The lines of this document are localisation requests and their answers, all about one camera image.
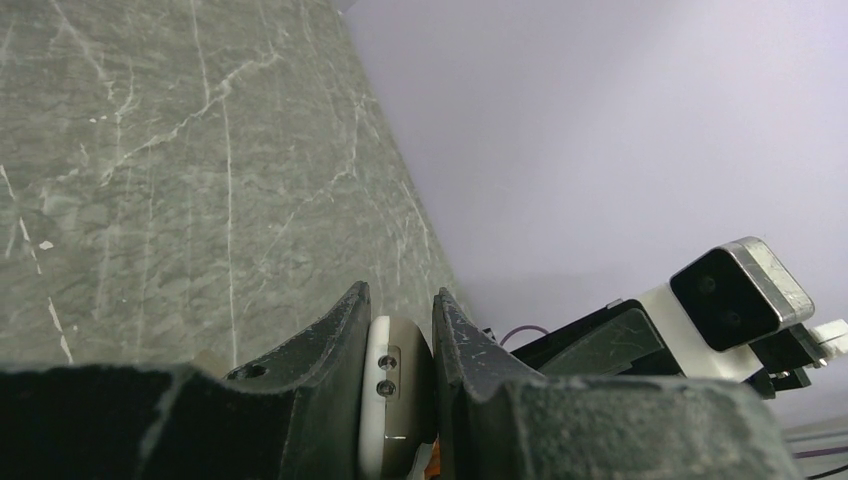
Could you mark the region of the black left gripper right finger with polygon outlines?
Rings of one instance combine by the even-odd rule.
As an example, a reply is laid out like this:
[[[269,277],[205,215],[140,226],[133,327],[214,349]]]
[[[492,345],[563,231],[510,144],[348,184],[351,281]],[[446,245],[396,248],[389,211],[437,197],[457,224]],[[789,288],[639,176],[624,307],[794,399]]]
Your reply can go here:
[[[434,298],[445,479],[781,479],[785,443],[747,386],[680,377],[546,377]]]

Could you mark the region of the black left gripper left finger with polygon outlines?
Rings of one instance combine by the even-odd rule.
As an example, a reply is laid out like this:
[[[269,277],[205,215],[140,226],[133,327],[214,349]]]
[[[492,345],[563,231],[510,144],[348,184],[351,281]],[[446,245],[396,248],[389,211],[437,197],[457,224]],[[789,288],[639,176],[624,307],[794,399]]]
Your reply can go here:
[[[191,364],[5,365],[5,479],[353,479],[369,288],[225,377]]]

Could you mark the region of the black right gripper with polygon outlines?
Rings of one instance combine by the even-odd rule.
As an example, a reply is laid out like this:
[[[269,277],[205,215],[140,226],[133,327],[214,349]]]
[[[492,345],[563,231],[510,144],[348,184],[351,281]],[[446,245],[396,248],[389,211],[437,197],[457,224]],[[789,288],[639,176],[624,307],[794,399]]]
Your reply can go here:
[[[645,306],[608,305],[511,352],[545,376],[682,376]]]

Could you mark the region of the white remote control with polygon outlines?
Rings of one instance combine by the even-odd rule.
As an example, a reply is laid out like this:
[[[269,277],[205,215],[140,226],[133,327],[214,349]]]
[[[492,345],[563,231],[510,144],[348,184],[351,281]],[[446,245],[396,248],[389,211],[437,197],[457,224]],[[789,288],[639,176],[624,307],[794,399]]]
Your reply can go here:
[[[368,330],[358,436],[361,479],[424,479],[437,440],[436,374],[419,326],[380,316]]]

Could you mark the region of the beige battery compartment cover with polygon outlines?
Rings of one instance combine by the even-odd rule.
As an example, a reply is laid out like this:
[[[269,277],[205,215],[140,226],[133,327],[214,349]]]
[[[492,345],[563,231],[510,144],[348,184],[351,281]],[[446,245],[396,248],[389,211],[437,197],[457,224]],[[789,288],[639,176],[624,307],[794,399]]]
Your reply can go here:
[[[231,370],[231,366],[220,355],[208,349],[197,352],[190,364],[216,378],[224,378]]]

